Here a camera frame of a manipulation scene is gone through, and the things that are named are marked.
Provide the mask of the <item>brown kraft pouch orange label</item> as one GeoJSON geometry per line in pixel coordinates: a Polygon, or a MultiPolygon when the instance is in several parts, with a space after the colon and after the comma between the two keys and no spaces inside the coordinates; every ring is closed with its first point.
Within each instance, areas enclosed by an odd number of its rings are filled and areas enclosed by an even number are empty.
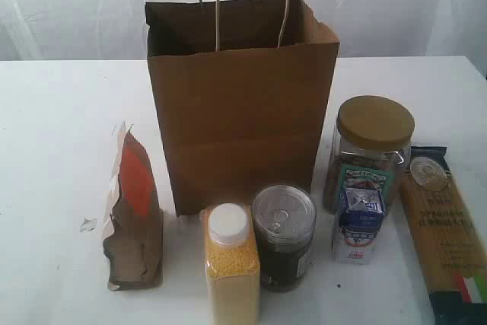
{"type": "Polygon", "coordinates": [[[162,282],[164,213],[144,146],[122,123],[103,219],[102,248],[110,291],[154,288],[162,282]]]}

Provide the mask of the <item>nut jar gold lid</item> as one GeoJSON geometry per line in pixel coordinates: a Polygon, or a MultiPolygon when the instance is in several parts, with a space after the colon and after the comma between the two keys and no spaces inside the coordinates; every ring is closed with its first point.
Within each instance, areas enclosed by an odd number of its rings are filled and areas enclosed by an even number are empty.
{"type": "Polygon", "coordinates": [[[386,97],[361,95],[339,108],[323,192],[323,206],[334,214],[343,187],[379,190],[386,212],[399,193],[411,157],[413,115],[386,97]]]}

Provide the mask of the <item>dark jar clear lid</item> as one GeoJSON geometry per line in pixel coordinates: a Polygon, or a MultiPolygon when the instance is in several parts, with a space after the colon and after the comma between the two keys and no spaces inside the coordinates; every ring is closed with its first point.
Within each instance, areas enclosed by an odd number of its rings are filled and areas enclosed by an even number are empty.
{"type": "Polygon", "coordinates": [[[309,266],[317,207],[296,186],[263,188],[251,204],[261,284],[275,292],[296,288],[309,266]]]}

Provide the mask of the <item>brown paper shopping bag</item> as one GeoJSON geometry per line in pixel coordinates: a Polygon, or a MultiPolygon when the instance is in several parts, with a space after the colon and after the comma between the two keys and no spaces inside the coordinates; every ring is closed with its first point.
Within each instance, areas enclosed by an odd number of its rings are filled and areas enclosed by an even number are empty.
{"type": "Polygon", "coordinates": [[[176,214],[310,189],[339,38],[305,1],[149,2],[145,18],[176,214]]]}

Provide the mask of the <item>blue white milk carton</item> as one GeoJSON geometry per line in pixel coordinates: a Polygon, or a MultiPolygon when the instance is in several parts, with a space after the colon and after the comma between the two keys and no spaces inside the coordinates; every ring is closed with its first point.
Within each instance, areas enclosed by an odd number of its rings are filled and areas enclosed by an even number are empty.
{"type": "Polygon", "coordinates": [[[335,259],[340,263],[370,263],[384,217],[380,190],[342,187],[333,225],[335,259]]]}

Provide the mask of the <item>small torn paper scrap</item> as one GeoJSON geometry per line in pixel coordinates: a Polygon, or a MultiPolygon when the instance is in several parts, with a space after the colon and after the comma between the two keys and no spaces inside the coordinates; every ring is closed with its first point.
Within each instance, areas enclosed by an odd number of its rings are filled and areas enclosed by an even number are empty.
{"type": "Polygon", "coordinates": [[[88,219],[85,218],[84,221],[81,223],[79,231],[80,232],[89,232],[93,231],[97,227],[97,219],[92,218],[88,219]]]}

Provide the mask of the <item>spaghetti packet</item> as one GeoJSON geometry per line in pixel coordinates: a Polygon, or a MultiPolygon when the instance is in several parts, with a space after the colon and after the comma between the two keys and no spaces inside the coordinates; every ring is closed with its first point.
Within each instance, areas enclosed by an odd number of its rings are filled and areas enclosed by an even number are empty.
{"type": "Polygon", "coordinates": [[[400,196],[428,293],[486,304],[486,254],[442,146],[413,146],[400,196]]]}

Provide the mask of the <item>yellow millet bottle white cap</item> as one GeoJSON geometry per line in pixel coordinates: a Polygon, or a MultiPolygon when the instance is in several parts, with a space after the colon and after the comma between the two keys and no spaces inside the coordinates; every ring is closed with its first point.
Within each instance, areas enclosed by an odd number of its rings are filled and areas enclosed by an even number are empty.
{"type": "Polygon", "coordinates": [[[202,214],[205,274],[214,324],[256,324],[260,263],[248,206],[222,203],[202,214]]]}

